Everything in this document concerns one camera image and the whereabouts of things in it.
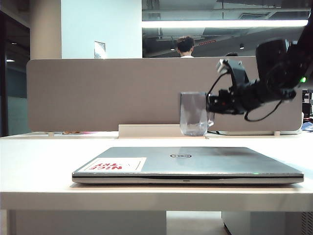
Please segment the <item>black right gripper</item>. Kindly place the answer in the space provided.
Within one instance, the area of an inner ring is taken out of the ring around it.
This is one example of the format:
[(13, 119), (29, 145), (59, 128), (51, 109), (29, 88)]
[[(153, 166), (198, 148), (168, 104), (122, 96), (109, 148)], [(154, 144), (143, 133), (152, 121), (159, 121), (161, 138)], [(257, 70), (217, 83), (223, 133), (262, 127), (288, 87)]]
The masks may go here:
[(207, 113), (241, 115), (264, 104), (266, 83), (255, 81), (237, 88), (220, 89), (218, 95), (206, 94)]

